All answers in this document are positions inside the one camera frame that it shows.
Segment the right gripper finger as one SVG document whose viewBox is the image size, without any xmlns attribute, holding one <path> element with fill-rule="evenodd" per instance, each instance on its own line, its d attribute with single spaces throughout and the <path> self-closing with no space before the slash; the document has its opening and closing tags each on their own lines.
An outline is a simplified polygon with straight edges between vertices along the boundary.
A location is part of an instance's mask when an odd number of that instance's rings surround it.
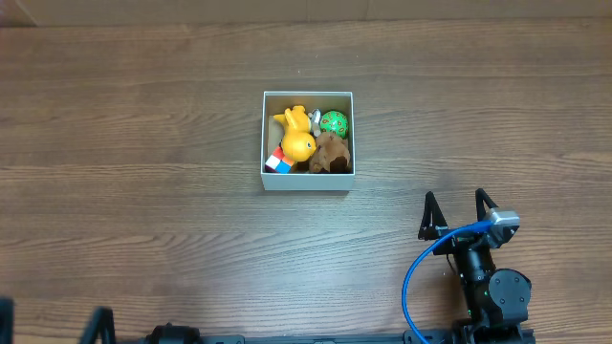
<svg viewBox="0 0 612 344">
<path fill-rule="evenodd" d="M 491 199 L 483 188 L 478 188 L 475 190 L 475 203 L 478 221 L 484 220 L 488 209 L 497 208 L 497 204 Z"/>
<path fill-rule="evenodd" d="M 418 239 L 438 240 L 449 233 L 448 224 L 438 205 L 434 193 L 429 191 L 425 197 L 424 214 L 420 224 Z"/>
</svg>

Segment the brown plush capybara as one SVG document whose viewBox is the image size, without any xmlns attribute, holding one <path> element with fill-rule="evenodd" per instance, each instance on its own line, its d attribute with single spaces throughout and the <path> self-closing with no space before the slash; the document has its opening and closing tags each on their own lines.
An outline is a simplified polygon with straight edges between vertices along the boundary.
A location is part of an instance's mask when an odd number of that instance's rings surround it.
<svg viewBox="0 0 612 344">
<path fill-rule="evenodd" d="M 309 160 L 313 174 L 343 174 L 352 171 L 348 140 L 334 132 L 323 132 L 316 138 L 317 149 Z"/>
</svg>

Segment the green number ball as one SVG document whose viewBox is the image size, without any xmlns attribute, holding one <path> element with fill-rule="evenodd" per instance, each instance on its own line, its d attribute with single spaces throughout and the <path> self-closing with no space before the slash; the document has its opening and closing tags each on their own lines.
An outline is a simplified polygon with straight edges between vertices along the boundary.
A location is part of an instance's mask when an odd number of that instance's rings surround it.
<svg viewBox="0 0 612 344">
<path fill-rule="evenodd" d="M 321 116 L 319 128 L 321 132 L 333 132 L 346 139 L 349 133 L 348 117 L 339 111 L 328 111 Z"/>
</svg>

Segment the yellow rubber whale toy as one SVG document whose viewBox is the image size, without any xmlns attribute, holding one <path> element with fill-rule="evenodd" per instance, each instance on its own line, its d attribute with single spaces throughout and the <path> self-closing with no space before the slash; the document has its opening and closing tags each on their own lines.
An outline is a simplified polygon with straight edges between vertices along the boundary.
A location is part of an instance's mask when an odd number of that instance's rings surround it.
<svg viewBox="0 0 612 344">
<path fill-rule="evenodd" d="M 284 130 L 280 142 L 283 153 L 292 161 L 309 160 L 316 151 L 315 138 L 311 134 L 312 124 L 302 105 L 286 108 L 282 114 L 273 116 Z"/>
</svg>

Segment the white wooden rattle drum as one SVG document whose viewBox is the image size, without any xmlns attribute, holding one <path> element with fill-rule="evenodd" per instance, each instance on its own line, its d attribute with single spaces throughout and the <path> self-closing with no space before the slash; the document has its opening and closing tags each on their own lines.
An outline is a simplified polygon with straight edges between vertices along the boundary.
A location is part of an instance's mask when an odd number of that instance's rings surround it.
<svg viewBox="0 0 612 344">
<path fill-rule="evenodd" d="M 321 134 L 320 122 L 322 114 L 319 109 L 315 109 L 313 112 L 308 114 L 311 123 L 311 132 L 313 137 L 316 139 Z"/>
</svg>

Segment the colourful puzzle cube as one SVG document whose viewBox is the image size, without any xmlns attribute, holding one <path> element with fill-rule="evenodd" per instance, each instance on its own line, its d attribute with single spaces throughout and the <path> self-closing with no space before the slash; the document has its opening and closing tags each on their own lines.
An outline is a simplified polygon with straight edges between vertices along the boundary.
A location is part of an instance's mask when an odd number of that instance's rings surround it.
<svg viewBox="0 0 612 344">
<path fill-rule="evenodd" d="M 268 173 L 289 174 L 295 168 L 295 161 L 289 159 L 277 146 L 270 156 L 266 159 L 264 169 Z"/>
</svg>

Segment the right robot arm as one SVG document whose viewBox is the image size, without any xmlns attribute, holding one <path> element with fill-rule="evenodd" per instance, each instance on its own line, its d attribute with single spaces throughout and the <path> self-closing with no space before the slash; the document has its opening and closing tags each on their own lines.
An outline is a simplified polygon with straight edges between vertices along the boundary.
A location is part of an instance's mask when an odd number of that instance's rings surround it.
<svg viewBox="0 0 612 344">
<path fill-rule="evenodd" d="M 515 269 L 499 269 L 492 251 L 510 242 L 520 227 L 512 209 L 498 206 L 484 191 L 475 191 L 477 222 L 452 229 L 434 194 L 425 195 L 418 238 L 431 241 L 436 256 L 444 256 L 458 275 L 468 317 L 453 322 L 443 343 L 533 343 L 531 331 L 521 329 L 528 319 L 532 283 Z"/>
</svg>

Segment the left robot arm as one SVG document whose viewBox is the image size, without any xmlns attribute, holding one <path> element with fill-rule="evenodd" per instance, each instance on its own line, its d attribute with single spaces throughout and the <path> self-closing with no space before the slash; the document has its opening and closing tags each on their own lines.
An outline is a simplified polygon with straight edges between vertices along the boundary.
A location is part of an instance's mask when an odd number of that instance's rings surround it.
<svg viewBox="0 0 612 344">
<path fill-rule="evenodd" d="M 14 302 L 10 298 L 1 298 L 1 344 L 13 343 Z M 110 308 L 96 309 L 87 323 L 79 340 L 80 344 L 117 344 L 114 315 Z M 140 339 L 139 343 L 147 344 L 203 344 L 198 329 L 186 326 L 174 326 L 167 323 L 157 326 L 151 334 Z"/>
</svg>

